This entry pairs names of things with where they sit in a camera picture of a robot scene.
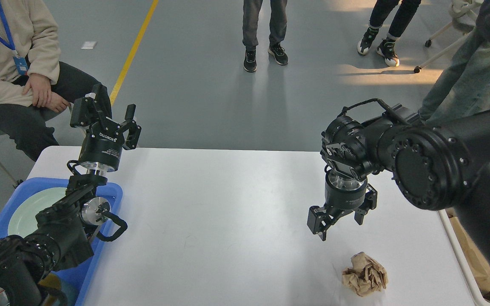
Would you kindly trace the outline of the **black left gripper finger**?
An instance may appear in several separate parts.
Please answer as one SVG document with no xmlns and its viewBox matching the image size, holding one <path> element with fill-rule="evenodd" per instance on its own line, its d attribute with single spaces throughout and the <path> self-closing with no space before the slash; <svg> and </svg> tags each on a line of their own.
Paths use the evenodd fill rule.
<svg viewBox="0 0 490 306">
<path fill-rule="evenodd" d="M 111 118 L 111 101 L 107 88 L 98 83 L 84 97 L 76 99 L 73 104 L 70 126 L 72 128 L 88 127 L 102 118 Z"/>
<path fill-rule="evenodd" d="M 128 132 L 124 144 L 122 145 L 125 150 L 136 149 L 142 131 L 141 126 L 137 124 L 134 118 L 135 110 L 135 104 L 130 104 L 127 106 L 124 123 L 122 123 L 120 126 L 121 134 Z"/>
</svg>

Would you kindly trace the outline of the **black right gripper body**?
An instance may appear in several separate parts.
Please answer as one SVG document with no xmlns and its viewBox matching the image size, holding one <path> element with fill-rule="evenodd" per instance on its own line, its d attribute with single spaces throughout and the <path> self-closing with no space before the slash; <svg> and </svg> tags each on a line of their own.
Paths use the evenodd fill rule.
<svg viewBox="0 0 490 306">
<path fill-rule="evenodd" d="M 368 180 L 340 176 L 334 170 L 325 175 L 325 209 L 327 213 L 336 210 L 354 210 L 364 202 Z"/>
</svg>

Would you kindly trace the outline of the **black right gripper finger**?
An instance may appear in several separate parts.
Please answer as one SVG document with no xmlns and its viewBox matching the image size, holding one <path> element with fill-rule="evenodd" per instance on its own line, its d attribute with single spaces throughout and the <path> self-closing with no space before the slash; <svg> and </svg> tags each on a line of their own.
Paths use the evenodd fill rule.
<svg viewBox="0 0 490 306">
<path fill-rule="evenodd" d="M 327 230 L 340 218 L 348 215 L 346 210 L 333 209 L 329 213 L 326 207 L 312 206 L 308 209 L 307 226 L 309 230 L 318 235 L 322 241 L 327 239 Z"/>
<path fill-rule="evenodd" d="M 362 225 L 364 222 L 364 217 L 368 214 L 368 212 L 377 207 L 377 199 L 377 190 L 371 184 L 367 184 L 363 202 L 359 205 L 359 207 L 353 210 L 354 220 L 357 224 Z"/>
</svg>

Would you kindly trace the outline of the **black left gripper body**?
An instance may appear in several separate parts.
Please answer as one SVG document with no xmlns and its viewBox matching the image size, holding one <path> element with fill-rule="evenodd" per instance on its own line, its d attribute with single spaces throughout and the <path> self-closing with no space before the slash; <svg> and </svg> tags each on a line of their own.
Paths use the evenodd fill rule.
<svg viewBox="0 0 490 306">
<path fill-rule="evenodd" d="M 95 121 L 87 129 L 78 163 L 84 168 L 103 168 L 105 172 L 115 172 L 120 165 L 124 137 L 117 133 L 120 124 L 112 119 Z"/>
</svg>

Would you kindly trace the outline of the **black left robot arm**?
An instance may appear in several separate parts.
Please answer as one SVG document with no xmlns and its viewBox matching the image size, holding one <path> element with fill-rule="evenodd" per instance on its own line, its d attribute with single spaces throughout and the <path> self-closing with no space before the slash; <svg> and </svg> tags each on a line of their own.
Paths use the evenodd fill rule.
<svg viewBox="0 0 490 306">
<path fill-rule="evenodd" d="M 85 128 L 86 134 L 78 159 L 67 163 L 72 176 L 66 195 L 36 214 L 33 233 L 0 238 L 0 306 L 46 306 L 51 298 L 68 305 L 62 290 L 41 281 L 90 259 L 95 239 L 114 241 L 128 228 L 97 196 L 97 188 L 118 169 L 122 150 L 136 148 L 141 127 L 134 120 L 134 104 L 128 105 L 124 122 L 109 117 L 100 103 L 103 88 L 94 85 L 74 101 L 70 126 Z"/>
</svg>

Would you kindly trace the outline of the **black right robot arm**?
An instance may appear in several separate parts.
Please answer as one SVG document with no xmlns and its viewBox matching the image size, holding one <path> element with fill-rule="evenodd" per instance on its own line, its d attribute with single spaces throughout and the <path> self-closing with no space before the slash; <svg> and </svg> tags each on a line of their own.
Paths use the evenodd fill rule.
<svg viewBox="0 0 490 306">
<path fill-rule="evenodd" d="M 376 102 L 384 112 L 365 122 L 342 112 L 321 133 L 325 204 L 308 211 L 307 225 L 325 241 L 327 230 L 354 213 L 362 224 L 376 208 L 370 174 L 392 172 L 402 195 L 422 210 L 453 208 L 490 264 L 490 110 L 443 124 L 424 124 L 419 114 Z"/>
</svg>

